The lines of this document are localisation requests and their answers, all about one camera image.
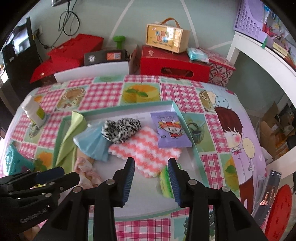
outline leopard print fabric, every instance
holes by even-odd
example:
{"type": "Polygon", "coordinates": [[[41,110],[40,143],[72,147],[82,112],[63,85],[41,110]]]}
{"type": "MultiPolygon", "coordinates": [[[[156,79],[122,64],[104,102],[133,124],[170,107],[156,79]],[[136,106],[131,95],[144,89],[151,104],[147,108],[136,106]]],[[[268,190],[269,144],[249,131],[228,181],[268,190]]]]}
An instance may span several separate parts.
{"type": "Polygon", "coordinates": [[[125,142],[140,129],[140,121],[132,118],[122,118],[117,122],[106,120],[102,127],[102,136],[112,143],[119,144],[125,142]]]}

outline metal screw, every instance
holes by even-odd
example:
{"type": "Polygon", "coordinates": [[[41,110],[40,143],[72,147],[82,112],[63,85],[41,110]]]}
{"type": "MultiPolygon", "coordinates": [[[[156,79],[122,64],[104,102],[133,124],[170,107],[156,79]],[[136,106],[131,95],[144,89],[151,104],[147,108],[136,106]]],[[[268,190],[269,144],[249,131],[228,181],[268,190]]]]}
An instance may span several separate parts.
{"type": "Polygon", "coordinates": [[[222,187],[222,191],[223,192],[229,192],[230,191],[230,188],[229,187],[226,187],[226,186],[223,186],[222,187]]]}
{"type": "Polygon", "coordinates": [[[75,193],[78,193],[78,192],[80,192],[82,190],[82,187],[80,187],[80,186],[77,186],[77,187],[74,187],[73,188],[73,192],[75,192],[75,193]]]}
{"type": "Polygon", "coordinates": [[[115,180],[113,180],[113,179],[108,179],[108,180],[106,181],[106,183],[107,183],[107,185],[113,185],[113,184],[115,183],[115,180]]]}
{"type": "Polygon", "coordinates": [[[197,181],[196,181],[195,179],[190,179],[190,180],[188,181],[188,184],[194,186],[194,185],[197,184],[197,181]]]}

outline pink and white striped cloth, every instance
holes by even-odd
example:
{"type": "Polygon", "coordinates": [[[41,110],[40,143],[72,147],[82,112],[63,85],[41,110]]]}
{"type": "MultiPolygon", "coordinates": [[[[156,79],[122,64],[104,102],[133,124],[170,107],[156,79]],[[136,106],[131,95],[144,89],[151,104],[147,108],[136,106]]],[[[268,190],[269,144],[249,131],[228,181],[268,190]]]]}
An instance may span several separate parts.
{"type": "Polygon", "coordinates": [[[112,144],[108,152],[124,160],[134,158],[136,168],[145,177],[156,177],[171,157],[177,160],[181,155],[178,148],[158,148],[157,133],[148,126],[125,143],[112,144]]]}

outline wall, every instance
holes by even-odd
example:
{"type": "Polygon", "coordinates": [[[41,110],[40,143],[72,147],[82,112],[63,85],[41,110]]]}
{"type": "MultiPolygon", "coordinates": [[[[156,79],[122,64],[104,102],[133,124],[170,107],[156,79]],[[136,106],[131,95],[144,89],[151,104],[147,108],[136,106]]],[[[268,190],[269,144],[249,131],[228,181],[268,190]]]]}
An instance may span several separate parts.
{"type": "MultiPolygon", "coordinates": [[[[126,36],[126,44],[143,44],[147,23],[174,17],[182,28],[192,31],[189,46],[199,44],[227,56],[238,3],[238,0],[78,0],[74,12],[81,21],[79,32],[104,37],[105,46],[115,45],[114,35],[126,36]]],[[[65,9],[66,4],[52,8],[50,0],[41,0],[25,16],[31,17],[33,31],[42,26],[40,40],[44,44],[51,45],[58,37],[59,17],[65,9]]],[[[63,34],[56,46],[68,39],[63,34]]],[[[46,59],[47,51],[38,42],[37,47],[46,59]]],[[[279,101],[283,91],[253,60],[240,54],[236,67],[229,89],[238,95],[245,108],[259,111],[274,100],[279,101]]]]}
{"type": "Polygon", "coordinates": [[[272,103],[284,95],[278,83],[255,61],[240,52],[228,88],[246,109],[264,114],[272,103]]]}

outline black cable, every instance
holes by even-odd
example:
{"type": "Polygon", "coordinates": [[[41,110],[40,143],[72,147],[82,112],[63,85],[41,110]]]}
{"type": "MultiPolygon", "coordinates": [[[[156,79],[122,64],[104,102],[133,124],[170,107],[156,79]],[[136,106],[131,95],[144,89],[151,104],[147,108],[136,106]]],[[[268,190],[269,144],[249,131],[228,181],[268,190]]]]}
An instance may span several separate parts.
{"type": "Polygon", "coordinates": [[[39,56],[39,58],[40,58],[41,62],[43,62],[43,60],[42,60],[42,58],[41,58],[41,56],[39,55],[39,53],[38,53],[38,52],[37,52],[37,54],[38,54],[38,56],[39,56]]]}
{"type": "Polygon", "coordinates": [[[75,3],[73,4],[72,9],[70,10],[70,0],[68,0],[68,4],[67,4],[66,11],[62,12],[62,14],[61,14],[60,17],[59,17],[59,28],[58,28],[58,31],[60,32],[60,34],[59,34],[59,36],[57,37],[57,39],[54,41],[54,43],[53,43],[51,46],[48,46],[48,45],[43,44],[43,43],[40,41],[39,37],[37,37],[39,43],[43,46],[43,48],[45,48],[45,49],[49,49],[49,48],[52,49],[52,47],[55,48],[54,45],[57,43],[57,41],[58,41],[59,38],[61,37],[62,33],[64,33],[65,35],[69,36],[70,38],[72,38],[73,35],[75,35],[76,33],[78,33],[78,30],[79,30],[79,28],[80,28],[80,20],[79,20],[78,15],[77,15],[76,13],[73,12],[73,9],[74,9],[75,4],[77,3],[77,1],[78,1],[78,0],[75,1],[75,3]],[[65,31],[65,26],[66,26],[66,24],[68,23],[68,21],[69,21],[69,19],[70,19],[70,17],[71,17],[72,14],[73,14],[73,20],[72,20],[71,25],[70,25],[70,34],[67,34],[66,31],[65,31]],[[74,22],[74,19],[75,19],[75,18],[77,18],[77,21],[78,21],[78,27],[77,27],[77,30],[76,30],[74,33],[72,33],[71,27],[72,27],[72,25],[73,25],[73,22],[74,22]]]}

